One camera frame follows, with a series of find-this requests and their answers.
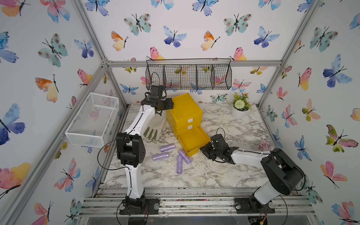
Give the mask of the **white pot with green plant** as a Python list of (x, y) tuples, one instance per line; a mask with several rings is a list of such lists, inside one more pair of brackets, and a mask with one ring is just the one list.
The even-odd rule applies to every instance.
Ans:
[(232, 102), (231, 115), (235, 119), (241, 119), (249, 112), (251, 105), (248, 102), (249, 96), (247, 93), (234, 93)]

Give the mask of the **purple roll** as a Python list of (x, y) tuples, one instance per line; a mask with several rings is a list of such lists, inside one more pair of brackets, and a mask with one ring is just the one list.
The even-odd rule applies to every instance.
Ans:
[(166, 159), (166, 158), (169, 158), (169, 153), (168, 152), (163, 152), (163, 153), (160, 153), (160, 154), (156, 154), (156, 155), (153, 155), (152, 156), (152, 159), (154, 161), (157, 161), (157, 160), (162, 160), (162, 159)]
[(183, 172), (183, 157), (181, 155), (177, 156), (177, 174), (182, 174)]
[(160, 147), (160, 152), (167, 152), (167, 151), (172, 151), (176, 148), (174, 143), (168, 144), (168, 145), (164, 145), (162, 147)]

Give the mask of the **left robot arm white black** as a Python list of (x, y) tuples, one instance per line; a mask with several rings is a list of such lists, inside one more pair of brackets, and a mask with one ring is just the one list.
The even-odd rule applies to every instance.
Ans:
[(116, 137), (117, 158), (126, 171), (127, 193), (124, 200), (125, 213), (140, 214), (147, 210), (142, 182), (141, 167), (146, 155), (142, 135), (156, 114), (173, 109), (171, 98), (145, 99), (131, 125)]

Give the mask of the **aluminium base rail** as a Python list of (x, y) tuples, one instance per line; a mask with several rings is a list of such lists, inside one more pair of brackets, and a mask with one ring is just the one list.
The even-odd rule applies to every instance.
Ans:
[[(245, 211), (244, 200), (254, 187), (147, 187), (145, 197), (155, 199), (149, 207), (149, 219), (232, 217), (237, 224), (248, 224), (251, 218), (265, 217), (267, 225), (318, 225), (315, 211), (306, 196), (292, 193), (277, 197), (266, 209)], [(92, 218), (127, 220), (119, 213), (125, 198), (125, 188), (101, 187), (94, 197), (85, 198), (80, 216), (86, 223)]]

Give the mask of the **yellow three-drawer box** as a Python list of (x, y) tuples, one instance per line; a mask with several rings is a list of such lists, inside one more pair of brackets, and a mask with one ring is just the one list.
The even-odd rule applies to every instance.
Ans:
[(166, 112), (166, 119), (183, 150), (191, 157), (211, 141), (201, 127), (203, 111), (188, 93), (172, 101), (174, 106)]

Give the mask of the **purple roll angled centre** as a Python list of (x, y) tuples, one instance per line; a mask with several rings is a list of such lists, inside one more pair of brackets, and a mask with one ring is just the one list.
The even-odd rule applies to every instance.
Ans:
[(180, 149), (178, 151), (179, 155), (182, 156), (183, 158), (183, 161), (186, 163), (186, 164), (190, 164), (192, 162), (192, 159), (186, 154), (186, 152), (183, 150), (183, 149)]

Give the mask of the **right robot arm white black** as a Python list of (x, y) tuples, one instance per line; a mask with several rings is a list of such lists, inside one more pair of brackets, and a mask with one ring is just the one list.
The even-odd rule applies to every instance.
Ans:
[(214, 162), (248, 165), (265, 171), (268, 181), (247, 199), (248, 207), (253, 212), (263, 210), (280, 195), (290, 195), (305, 179), (303, 170), (279, 148), (266, 152), (241, 150), (239, 147), (229, 147), (224, 137), (216, 134), (200, 151)]

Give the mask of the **beige green work glove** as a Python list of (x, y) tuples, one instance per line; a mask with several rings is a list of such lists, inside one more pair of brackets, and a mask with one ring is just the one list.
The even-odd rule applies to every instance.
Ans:
[(143, 133), (143, 137), (149, 140), (158, 141), (161, 137), (162, 131), (165, 126), (166, 116), (156, 114), (149, 122), (146, 127), (145, 132)]

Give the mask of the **white mesh wall basket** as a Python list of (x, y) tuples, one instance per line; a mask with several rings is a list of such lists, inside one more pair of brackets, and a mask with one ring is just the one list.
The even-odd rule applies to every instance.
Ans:
[(103, 147), (118, 110), (117, 97), (91, 92), (65, 131), (65, 136), (72, 145)]

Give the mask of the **pink artificial flower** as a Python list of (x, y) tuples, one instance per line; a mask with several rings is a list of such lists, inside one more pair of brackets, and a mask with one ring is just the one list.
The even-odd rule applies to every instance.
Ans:
[(273, 150), (273, 144), (267, 140), (262, 139), (259, 142), (257, 149), (261, 152), (269, 152), (269, 151)]

